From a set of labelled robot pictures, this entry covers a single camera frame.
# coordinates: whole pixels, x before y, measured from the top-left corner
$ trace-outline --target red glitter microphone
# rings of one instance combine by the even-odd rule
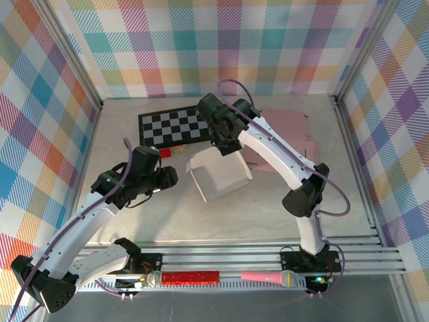
[[[197,285],[218,284],[219,272],[160,272],[154,270],[147,275],[147,285],[161,287],[163,285]]]

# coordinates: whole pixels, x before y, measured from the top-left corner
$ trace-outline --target metal frame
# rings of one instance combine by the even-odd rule
[[[68,39],[64,28],[58,21],[58,18],[49,4],[49,1],[32,0],[32,3],[38,11],[42,21],[46,24],[50,33],[54,37],[56,44],[58,45],[59,49],[61,49],[61,52],[72,68],[73,72],[76,74],[78,80],[83,85],[89,99],[91,100],[91,103],[101,109],[101,106],[103,105],[103,98],[100,96],[99,92],[91,81],[90,76],[86,72],[83,63],[80,61],[78,54]]]
[[[78,54],[74,51],[70,40],[65,34],[64,29],[52,10],[48,0],[32,0],[38,13],[48,26],[54,36],[57,45],[65,55],[68,63],[78,77],[78,80],[84,85],[86,92],[92,103],[99,107],[103,104],[103,98],[95,89],[89,75],[86,72]],[[354,63],[345,83],[338,95],[338,102],[342,102],[347,93],[352,88],[357,76],[361,72],[365,62],[371,55],[381,33],[386,27],[388,21],[393,15],[400,0],[385,1],[377,21],[372,27],[368,40],[362,47],[361,53]],[[381,226],[375,215],[375,209],[369,197],[363,179],[363,173],[359,166],[359,161],[350,133],[347,129],[347,123],[341,106],[334,104],[334,112],[338,121],[344,143],[352,164],[353,173],[361,199],[364,204],[365,213],[371,226],[370,235],[354,237],[330,237],[329,240],[339,244],[345,252],[346,271],[345,274],[388,274],[391,278],[393,291],[395,293],[398,306],[400,308],[404,321],[420,321],[422,319],[420,311],[414,306],[412,301],[413,294],[410,292],[404,263],[397,248],[387,248],[386,240],[381,233]],[[82,174],[77,185],[76,194],[73,198],[72,211],[75,210],[78,202],[78,196],[83,184],[84,173],[86,172],[90,152],[92,150],[95,133],[99,122],[100,113],[97,113],[97,120],[93,136],[90,140],[88,152],[84,160]],[[239,273],[243,270],[280,270],[280,248],[290,246],[293,250],[298,250],[298,239],[275,240],[275,241],[172,241],[164,243],[146,243],[139,245],[146,253],[163,253],[164,266],[163,271],[179,270],[219,270],[221,272],[221,283],[218,286],[187,286],[193,290],[202,288],[215,288],[221,290],[268,290],[282,288],[282,286],[263,283],[263,282],[243,282],[239,280]],[[105,246],[97,248],[84,248],[78,255],[78,258],[85,257],[94,251],[106,248]],[[113,287],[114,276],[106,275],[105,286]],[[95,283],[90,283],[81,291],[101,290]],[[40,310],[32,321],[41,321],[44,318],[44,310]]]
[[[400,4],[401,0],[385,0],[383,7],[381,8],[378,17],[375,20],[375,23],[369,34],[365,43],[363,44],[361,51],[352,65],[349,74],[344,80],[343,87],[338,93],[338,102],[343,102],[347,93],[351,90],[351,87],[355,84],[358,75],[362,71],[363,66],[367,62],[368,57],[370,57],[375,45],[377,45],[378,40],[380,39],[381,34],[383,33],[386,25],[389,23],[390,18],[395,12],[396,8]]]

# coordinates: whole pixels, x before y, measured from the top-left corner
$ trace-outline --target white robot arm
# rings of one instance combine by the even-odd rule
[[[292,189],[282,203],[296,217],[301,235],[301,250],[315,258],[323,257],[328,246],[319,236],[315,212],[319,209],[325,182],[303,165],[325,176],[329,173],[328,167],[325,164],[316,166],[295,151],[246,100],[239,99],[233,106],[252,119],[252,122],[229,109],[213,94],[206,95],[196,106],[199,116],[208,123],[212,132],[212,144],[222,155],[237,151],[242,146],[249,146],[273,166]],[[289,154],[274,142],[279,142]]]
[[[125,238],[83,259],[75,258],[97,230],[137,195],[151,196],[178,182],[176,170],[171,166],[158,166],[155,170],[160,158],[159,152],[151,148],[134,149],[131,165],[124,162],[100,174],[82,208],[45,246],[30,258],[20,255],[14,259],[11,268],[21,287],[49,313],[62,309],[78,288],[106,273],[142,272],[141,249]],[[125,166],[129,171],[118,173]]]
[[[270,128],[263,117],[256,117],[254,122],[260,124],[269,131],[272,137],[276,137],[289,151],[299,157],[303,163],[311,167],[315,166],[312,161],[301,156],[293,147],[279,137],[279,135]],[[272,141],[261,133],[253,124],[249,124],[248,129],[240,133],[238,140],[267,160],[267,162],[283,177],[292,190],[299,189],[302,186],[303,180],[308,180],[312,175],[311,172],[301,168],[299,164],[274,145]],[[316,216],[312,213],[310,217],[297,217],[296,221],[301,235],[301,248],[309,254],[319,254],[326,244],[319,237],[316,226]]]

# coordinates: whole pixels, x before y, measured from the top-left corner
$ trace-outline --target colorful checkered pattern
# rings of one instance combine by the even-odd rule
[[[355,47],[353,48],[353,52],[349,57],[349,60],[347,61],[347,64],[343,70],[343,73],[341,74],[340,81],[338,82],[333,95],[338,95],[339,91],[344,85],[344,82],[346,78],[348,77],[350,70],[352,66],[355,64],[357,57],[361,53],[362,46],[366,42],[369,31],[373,27],[375,21],[378,18],[378,15],[380,13],[381,8],[383,7],[385,0],[377,0],[377,4],[375,5],[373,11],[371,12],[371,16],[369,17],[367,23],[365,24],[365,28],[363,28],[362,34],[359,37],[359,40],[357,41]]]
[[[0,1],[0,321],[18,290],[12,260],[70,210],[95,115],[31,1]]]
[[[403,0],[346,99],[388,244],[429,321],[429,1]]]
[[[259,95],[327,93],[368,0],[67,3],[106,96],[129,98],[201,96],[226,77]]]

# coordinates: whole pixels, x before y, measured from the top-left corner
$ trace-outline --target chessboard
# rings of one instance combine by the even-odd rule
[[[196,114],[195,106],[139,115],[140,144],[158,149],[209,141],[207,123]]]

